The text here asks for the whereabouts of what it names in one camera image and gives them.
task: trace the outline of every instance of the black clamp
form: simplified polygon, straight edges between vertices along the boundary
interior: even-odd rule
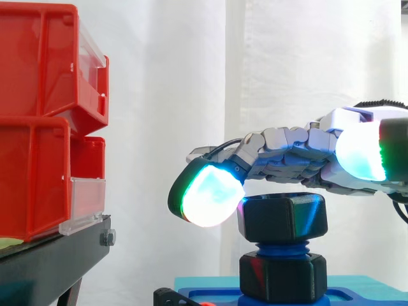
[[[153,306],[179,306],[181,301],[185,306],[201,306],[170,288],[160,288],[153,293]]]

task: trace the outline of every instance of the black hexagonal nut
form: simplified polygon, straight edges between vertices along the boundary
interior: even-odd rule
[[[268,258],[256,252],[240,259],[243,294],[265,303],[314,303],[327,290],[326,260],[308,254],[308,259]]]
[[[327,233],[326,204],[313,193],[250,196],[238,207],[238,227],[250,242],[296,244]]]

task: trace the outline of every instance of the transparent plastic front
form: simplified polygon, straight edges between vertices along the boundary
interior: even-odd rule
[[[72,177],[71,181],[71,219],[59,225],[59,232],[63,235],[102,222],[105,209],[105,180]]]
[[[98,68],[106,67],[106,59],[84,25],[79,27],[79,68],[86,81],[98,91]]]

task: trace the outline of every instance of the robotic hand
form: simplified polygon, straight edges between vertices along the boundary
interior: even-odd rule
[[[382,191],[408,203],[408,107],[381,100],[336,108],[305,128],[271,127],[194,149],[187,162],[168,204],[175,215],[200,226],[228,218],[249,179],[345,195]]]

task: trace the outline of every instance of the stacked storage bins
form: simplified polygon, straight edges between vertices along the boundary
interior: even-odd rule
[[[101,221],[108,69],[74,6],[0,3],[0,248]]]

